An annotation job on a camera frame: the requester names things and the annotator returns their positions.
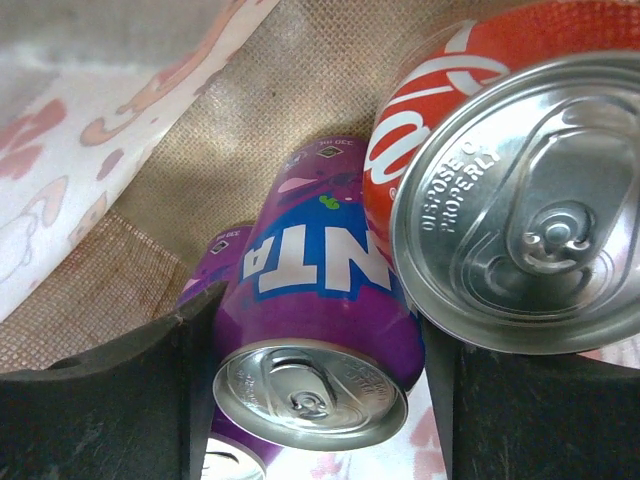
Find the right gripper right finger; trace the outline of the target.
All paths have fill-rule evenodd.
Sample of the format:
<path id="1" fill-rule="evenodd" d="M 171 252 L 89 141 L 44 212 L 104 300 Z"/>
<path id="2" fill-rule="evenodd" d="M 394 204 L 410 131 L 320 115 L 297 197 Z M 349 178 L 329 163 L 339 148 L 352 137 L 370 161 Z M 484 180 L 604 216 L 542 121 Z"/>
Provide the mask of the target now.
<path id="1" fill-rule="evenodd" d="M 638 370 L 498 353 L 421 323 L 448 478 L 638 478 Z"/>

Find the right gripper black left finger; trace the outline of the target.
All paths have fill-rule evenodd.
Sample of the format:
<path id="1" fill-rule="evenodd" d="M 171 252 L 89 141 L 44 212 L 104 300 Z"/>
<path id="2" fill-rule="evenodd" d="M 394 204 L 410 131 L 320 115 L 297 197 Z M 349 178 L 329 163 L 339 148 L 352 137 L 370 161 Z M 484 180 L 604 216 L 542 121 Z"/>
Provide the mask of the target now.
<path id="1" fill-rule="evenodd" d="M 225 288 L 47 369 L 2 374 L 2 478 L 200 478 Z"/>

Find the brown canvas bag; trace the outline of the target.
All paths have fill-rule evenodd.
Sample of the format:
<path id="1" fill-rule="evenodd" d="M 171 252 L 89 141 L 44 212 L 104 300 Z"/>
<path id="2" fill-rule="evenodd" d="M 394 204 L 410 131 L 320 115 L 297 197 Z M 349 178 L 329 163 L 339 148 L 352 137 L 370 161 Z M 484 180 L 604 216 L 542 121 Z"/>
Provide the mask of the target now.
<path id="1" fill-rule="evenodd" d="M 367 154 L 417 47 L 529 2 L 3 2 L 1 376 L 103 345 L 218 282 L 226 292 L 294 152 L 352 136 Z M 362 194 L 378 248 L 364 165 Z M 427 380 L 427 318 L 381 254 L 419 323 Z M 534 355 L 448 335 L 616 366 L 638 336 Z"/>

